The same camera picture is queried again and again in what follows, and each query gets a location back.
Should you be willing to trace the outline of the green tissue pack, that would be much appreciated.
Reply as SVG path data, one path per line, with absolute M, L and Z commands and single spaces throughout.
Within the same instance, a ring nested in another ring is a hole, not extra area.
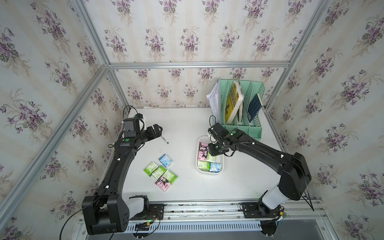
M 210 162 L 210 163 L 215 163 L 216 162 L 216 157 L 214 157 L 210 153 L 208 153 L 207 161 Z
M 158 180 L 165 172 L 167 171 L 166 168 L 163 166 L 159 166 L 156 168 L 156 170 L 152 173 L 152 177 L 154 177 L 156 180 Z
M 151 162 L 145 169 L 144 172 L 151 177 L 153 172 L 158 168 L 159 166 L 155 162 Z
M 197 166 L 199 170 L 209 172 L 211 168 L 211 163 L 207 161 L 198 161 Z
M 178 179 L 178 175 L 176 175 L 175 173 L 173 173 L 171 170 L 166 170 L 166 172 L 163 174 L 163 177 L 164 177 L 168 182 L 170 182 L 171 184 L 173 184 L 173 183 Z

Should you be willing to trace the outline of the pink tissue pack top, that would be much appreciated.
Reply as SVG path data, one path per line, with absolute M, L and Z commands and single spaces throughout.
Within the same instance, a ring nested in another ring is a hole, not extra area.
M 208 145 L 209 145 L 209 143 L 199 143 L 199 150 L 200 151 L 207 151 Z

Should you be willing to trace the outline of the pink tissue pack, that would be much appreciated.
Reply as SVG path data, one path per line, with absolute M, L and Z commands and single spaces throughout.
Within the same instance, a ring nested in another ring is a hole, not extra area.
M 199 150 L 200 151 L 207 151 L 208 145 L 209 145 L 209 143 L 199 143 Z
M 158 186 L 163 192 L 166 192 L 171 185 L 172 184 L 164 177 L 160 177 L 156 181 L 156 186 Z
M 198 152 L 198 161 L 207 161 L 208 152 L 207 151 L 199 151 Z

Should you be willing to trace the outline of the blue tissue pack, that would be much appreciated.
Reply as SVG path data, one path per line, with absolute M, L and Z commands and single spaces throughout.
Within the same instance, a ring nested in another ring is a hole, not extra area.
M 168 168 L 173 163 L 173 160 L 167 154 L 163 154 L 159 161 L 165 168 Z
M 220 173 L 222 170 L 221 163 L 210 163 L 209 172 L 211 173 Z

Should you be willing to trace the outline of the pink tissue pack bottom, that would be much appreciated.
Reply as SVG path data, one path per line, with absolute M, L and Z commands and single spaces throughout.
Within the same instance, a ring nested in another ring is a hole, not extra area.
M 164 177 L 160 177 L 156 181 L 156 186 L 158 186 L 163 192 L 166 192 L 171 185 L 172 184 Z

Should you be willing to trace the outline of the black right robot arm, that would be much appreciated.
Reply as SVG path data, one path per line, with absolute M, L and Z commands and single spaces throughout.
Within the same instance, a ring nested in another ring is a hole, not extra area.
M 298 201 L 308 189 L 312 176 L 305 157 L 300 153 L 284 153 L 257 141 L 240 129 L 228 131 L 219 123 L 211 126 L 208 133 L 215 139 L 208 145 L 212 156 L 238 151 L 255 158 L 280 176 L 279 183 L 261 197 L 259 205 L 263 208 L 275 210 L 287 200 Z

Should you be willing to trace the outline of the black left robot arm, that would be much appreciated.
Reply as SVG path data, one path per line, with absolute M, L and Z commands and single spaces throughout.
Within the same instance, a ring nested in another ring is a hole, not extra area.
M 123 130 L 112 144 L 113 158 L 92 196 L 82 202 L 82 211 L 89 235 L 123 233 L 129 220 L 150 212 L 146 195 L 123 199 L 123 186 L 129 167 L 145 143 L 162 136 L 162 127 L 147 127 L 142 114 L 124 119 Z

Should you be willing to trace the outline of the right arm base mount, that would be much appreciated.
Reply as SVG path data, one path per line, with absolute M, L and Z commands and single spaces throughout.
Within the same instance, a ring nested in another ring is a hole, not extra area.
M 284 214 L 285 208 L 278 205 L 271 210 L 262 201 L 258 201 L 241 203 L 240 210 L 246 219 L 279 219 Z

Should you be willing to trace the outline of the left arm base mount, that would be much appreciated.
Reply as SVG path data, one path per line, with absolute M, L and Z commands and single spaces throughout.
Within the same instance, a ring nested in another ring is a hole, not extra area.
M 129 209 L 129 220 L 162 220 L 164 217 L 164 204 L 150 203 L 146 195 L 129 197 L 124 200 Z

